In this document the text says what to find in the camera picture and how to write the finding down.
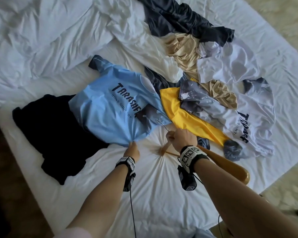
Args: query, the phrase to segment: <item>white bed sheet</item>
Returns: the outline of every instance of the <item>white bed sheet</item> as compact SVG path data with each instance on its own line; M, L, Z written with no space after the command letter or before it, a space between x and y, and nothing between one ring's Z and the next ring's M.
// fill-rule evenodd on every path
M275 97L276 125L273 140L275 155L271 158L241 160L250 172L249 187L262 192L298 162L298 52L291 47L244 0L178 0L209 19L214 25L236 30L255 52ZM127 55L113 40L97 54L131 70L143 67ZM83 170L68 177L65 185L41 169L43 158L26 140L12 119L12 110L23 107L45 94L71 95L82 90L98 76L87 67L88 61L53 78L33 81L19 89L13 100L0 108L0 127L21 171L53 232L64 229L77 214L91 190L112 170L124 148L110 145L87 159ZM181 188L177 161L160 157L157 150L166 143L166 130L158 127L139 142L142 158L136 166L132 186L137 234L141 237L192 237L197 228L207 229L217 223L218 213L205 188L198 184L193 192ZM222 154L216 146L211 147ZM109 237L133 237L129 193L123 194L120 209Z

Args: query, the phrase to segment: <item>wrist strap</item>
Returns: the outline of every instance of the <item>wrist strap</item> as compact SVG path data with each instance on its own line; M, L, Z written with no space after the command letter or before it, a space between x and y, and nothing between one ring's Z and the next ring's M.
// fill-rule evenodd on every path
M209 159L207 154L195 146L188 146L181 150L180 163L188 173L194 173L194 164L199 159Z
M116 166L119 166L121 164L127 165L129 169L129 173L131 173L135 169L135 160L130 156L124 156L118 162L116 163Z

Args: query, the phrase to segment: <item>clothing pile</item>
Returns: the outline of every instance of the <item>clothing pile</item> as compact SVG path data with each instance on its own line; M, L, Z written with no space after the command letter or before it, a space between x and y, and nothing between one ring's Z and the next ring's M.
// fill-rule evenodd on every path
M146 76L95 55L100 77L73 96L45 95L13 119L61 185L110 143L127 146L173 123L223 147L227 159L271 156L274 97L254 53L234 30L215 27L175 0L95 0L107 28Z

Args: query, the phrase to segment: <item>hand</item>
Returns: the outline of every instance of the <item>hand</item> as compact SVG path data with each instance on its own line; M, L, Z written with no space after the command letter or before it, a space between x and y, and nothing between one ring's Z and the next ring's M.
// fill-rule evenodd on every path
M179 153L184 146L198 145L196 136L187 129L177 128L175 131L170 131L166 135L167 140L170 141Z
M130 156L135 160L135 163L138 162L140 158L140 152L136 142L130 142L128 148L126 149L124 156Z

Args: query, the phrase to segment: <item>forearm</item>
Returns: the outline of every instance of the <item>forearm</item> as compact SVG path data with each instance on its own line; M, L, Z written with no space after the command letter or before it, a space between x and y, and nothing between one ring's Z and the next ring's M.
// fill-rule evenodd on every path
M207 159L195 172L234 237L298 237L298 227L246 185Z
M117 166L88 195L68 227L84 228L94 238L104 237L115 220L127 173L126 165Z

